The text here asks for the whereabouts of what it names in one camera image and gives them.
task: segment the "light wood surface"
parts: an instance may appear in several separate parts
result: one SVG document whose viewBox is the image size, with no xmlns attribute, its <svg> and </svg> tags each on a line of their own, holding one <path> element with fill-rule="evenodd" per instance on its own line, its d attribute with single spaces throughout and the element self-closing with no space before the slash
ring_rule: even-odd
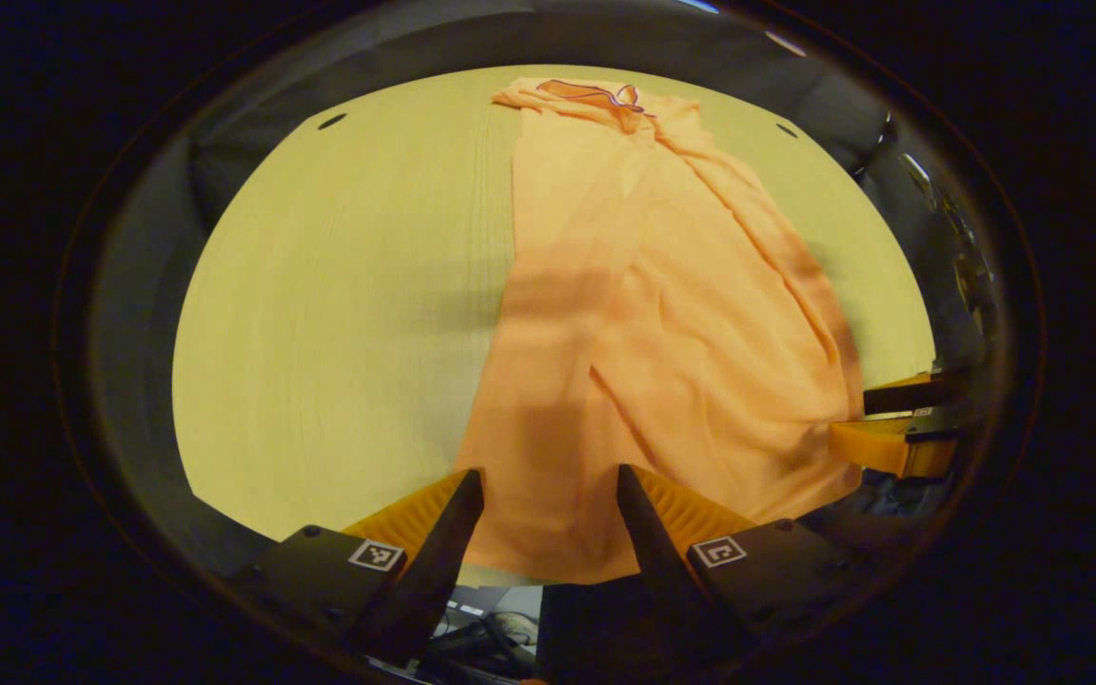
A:
<svg viewBox="0 0 1096 685">
<path fill-rule="evenodd" d="M 452 471 L 513 262 L 514 78 L 604 79 L 699 101 L 840 295 L 866 386 L 927 370 L 900 247 L 848 174 L 775 114 L 671 79 L 578 66 L 469 70 L 309 118 L 222 214 L 184 302 L 173 411 L 192 490 L 282 540 L 344 528 Z M 328 128 L 322 122 L 347 113 Z M 780 130 L 787 126 L 797 137 Z M 465 584 L 518 584 L 467 567 Z"/>
</svg>

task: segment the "orange garment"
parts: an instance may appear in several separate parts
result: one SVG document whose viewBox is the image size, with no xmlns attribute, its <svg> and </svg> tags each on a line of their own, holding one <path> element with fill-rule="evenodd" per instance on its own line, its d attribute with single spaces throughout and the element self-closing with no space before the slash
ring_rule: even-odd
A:
<svg viewBox="0 0 1096 685">
<path fill-rule="evenodd" d="M 861 414 L 831 283 L 693 101 L 522 78 L 515 261 L 457 468 L 484 472 L 466 562 L 600 582 L 638 572 L 618 464 L 749 520 L 852 493 L 826 424 Z"/>
</svg>

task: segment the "dark background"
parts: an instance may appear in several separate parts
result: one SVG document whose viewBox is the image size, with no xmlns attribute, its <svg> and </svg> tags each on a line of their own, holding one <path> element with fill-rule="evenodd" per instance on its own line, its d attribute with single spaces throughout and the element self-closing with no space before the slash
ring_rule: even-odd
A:
<svg viewBox="0 0 1096 685">
<path fill-rule="evenodd" d="M 991 524 L 822 638 L 823 659 L 765 681 L 1096 682 L 1096 3 L 784 4 L 984 151 L 1029 229 L 1051 347 L 1035 442 Z M 105 520 L 61 434 L 48 331 L 61 249 L 119 148 L 315 5 L 0 3 L 0 681 L 331 677 L 205 616 Z"/>
</svg>

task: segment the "orange cloth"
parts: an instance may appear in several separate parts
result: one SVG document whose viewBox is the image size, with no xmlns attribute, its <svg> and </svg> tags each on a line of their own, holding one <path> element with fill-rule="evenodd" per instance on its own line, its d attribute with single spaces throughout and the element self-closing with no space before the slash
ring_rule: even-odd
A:
<svg viewBox="0 0 1096 685">
<path fill-rule="evenodd" d="M 465 560 L 546 581 L 638 571 L 628 463 L 749 520 L 853 491 L 826 424 L 861 414 L 831 283 L 696 103 L 523 78 L 515 261 L 457 468 L 484 471 Z"/>
</svg>

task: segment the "wooden table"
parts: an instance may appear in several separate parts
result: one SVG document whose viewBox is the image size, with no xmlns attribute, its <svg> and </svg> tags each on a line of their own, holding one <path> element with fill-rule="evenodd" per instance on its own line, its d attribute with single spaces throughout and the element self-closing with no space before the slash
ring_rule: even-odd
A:
<svg viewBox="0 0 1096 685">
<path fill-rule="evenodd" d="M 450 472 L 513 261 L 518 114 L 490 96 L 521 76 L 699 101 L 718 146 L 761 174 L 835 285 L 866 386 L 929 368 L 925 307 L 894 237 L 790 122 L 618 69 L 468 70 L 309 118 L 222 214 L 189 286 L 173 370 L 198 498 L 282 540 L 308 523 L 343 528 Z M 460 576 L 529 581 L 476 567 Z"/>
</svg>

